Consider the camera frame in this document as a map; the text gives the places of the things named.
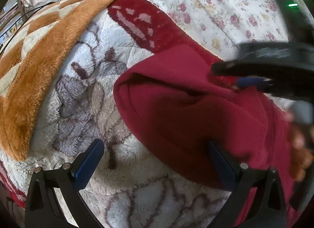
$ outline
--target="fleece blanket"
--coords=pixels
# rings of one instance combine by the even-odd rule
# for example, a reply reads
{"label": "fleece blanket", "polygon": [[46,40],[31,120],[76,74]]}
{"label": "fleece blanket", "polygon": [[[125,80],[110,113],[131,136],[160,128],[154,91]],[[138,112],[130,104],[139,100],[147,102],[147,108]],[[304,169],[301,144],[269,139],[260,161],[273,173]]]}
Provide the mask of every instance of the fleece blanket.
{"label": "fleece blanket", "polygon": [[0,146],[26,159],[38,109],[64,58],[113,0],[66,0],[39,12],[4,45],[0,60]]}
{"label": "fleece blanket", "polygon": [[80,193],[105,227],[206,227],[230,193],[191,182],[153,156],[129,131],[113,98],[127,68],[178,44],[198,49],[211,64],[212,53],[146,0],[114,0],[97,14],[49,85],[26,160],[16,162],[0,150],[0,177],[12,198],[24,206],[35,167],[72,162],[100,138],[105,154]]}

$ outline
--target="silver bolt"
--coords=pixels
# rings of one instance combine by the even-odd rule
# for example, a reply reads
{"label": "silver bolt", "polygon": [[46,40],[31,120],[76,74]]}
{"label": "silver bolt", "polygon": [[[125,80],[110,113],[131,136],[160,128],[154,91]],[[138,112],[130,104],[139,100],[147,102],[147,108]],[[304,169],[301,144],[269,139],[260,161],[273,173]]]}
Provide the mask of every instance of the silver bolt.
{"label": "silver bolt", "polygon": [[70,167],[71,167],[71,163],[68,163],[68,162],[66,162],[65,164],[62,165],[62,168],[63,168],[64,170],[67,170],[67,169],[69,169]]}
{"label": "silver bolt", "polygon": [[40,171],[41,171],[41,167],[37,167],[37,168],[34,169],[34,172],[35,172],[35,173],[38,173],[38,172],[40,172]]}
{"label": "silver bolt", "polygon": [[277,169],[276,169],[274,166],[270,166],[269,169],[270,169],[270,171],[272,171],[272,172],[276,172],[276,171],[277,171]]}
{"label": "silver bolt", "polygon": [[242,162],[242,163],[240,164],[240,167],[241,167],[242,169],[246,170],[249,166],[248,166],[245,162]]}

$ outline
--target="yellow flower print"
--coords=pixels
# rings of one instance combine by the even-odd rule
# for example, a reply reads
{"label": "yellow flower print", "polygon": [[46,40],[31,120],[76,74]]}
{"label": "yellow flower print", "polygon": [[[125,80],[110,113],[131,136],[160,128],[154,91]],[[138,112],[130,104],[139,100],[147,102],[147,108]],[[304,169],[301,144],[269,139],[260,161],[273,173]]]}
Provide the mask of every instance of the yellow flower print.
{"label": "yellow flower print", "polygon": [[205,6],[205,11],[208,13],[213,13],[215,11],[215,6],[213,4],[208,4]]}
{"label": "yellow flower print", "polygon": [[220,49],[220,43],[219,43],[219,40],[218,39],[213,39],[212,40],[212,47],[219,50]]}
{"label": "yellow flower print", "polygon": [[265,21],[268,21],[268,15],[262,14],[262,17]]}
{"label": "yellow flower print", "polygon": [[194,6],[197,8],[202,8],[202,5],[197,0],[194,2]]}

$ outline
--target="human hand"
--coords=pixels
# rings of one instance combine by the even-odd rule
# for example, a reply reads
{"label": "human hand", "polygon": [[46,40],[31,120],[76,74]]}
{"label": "human hand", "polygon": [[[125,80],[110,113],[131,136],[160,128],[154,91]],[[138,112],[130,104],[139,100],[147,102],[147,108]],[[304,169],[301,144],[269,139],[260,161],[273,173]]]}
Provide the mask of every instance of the human hand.
{"label": "human hand", "polygon": [[[289,111],[285,114],[287,122],[293,122],[293,114]],[[310,128],[310,135],[314,141],[314,125]],[[305,148],[305,137],[296,124],[290,124],[287,139],[291,144],[290,153],[290,176],[297,182],[302,182],[305,178],[306,169],[311,166],[313,155]]]}

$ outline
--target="black cable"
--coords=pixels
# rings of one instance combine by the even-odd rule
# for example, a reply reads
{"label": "black cable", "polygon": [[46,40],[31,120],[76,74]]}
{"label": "black cable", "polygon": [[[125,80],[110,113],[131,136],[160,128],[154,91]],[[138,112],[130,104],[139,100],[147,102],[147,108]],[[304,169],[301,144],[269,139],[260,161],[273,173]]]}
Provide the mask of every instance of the black cable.
{"label": "black cable", "polygon": [[[24,15],[22,15],[21,18],[22,18],[23,16],[25,16],[26,14],[28,14],[28,13],[30,13],[30,12],[36,10],[36,9],[38,9],[38,10],[36,11],[36,12],[38,12],[39,10],[41,10],[42,8],[44,8],[45,6],[51,5],[51,4],[53,4],[53,3],[54,3],[54,2],[49,2],[49,3],[47,3],[47,4],[43,5],[43,6],[39,6],[39,7],[37,7],[37,8],[34,8],[34,9],[32,9],[32,10],[26,12]],[[0,58],[1,58],[1,56],[2,56],[2,54],[3,54],[3,52],[4,52],[4,50],[5,50],[6,47],[8,46],[8,44],[11,42],[11,40],[15,37],[15,35],[16,35],[18,32],[19,32],[19,30],[16,30],[16,32],[13,34],[13,36],[9,39],[9,41],[8,41],[7,44],[5,45],[5,47],[2,49],[2,51],[0,52]]]}

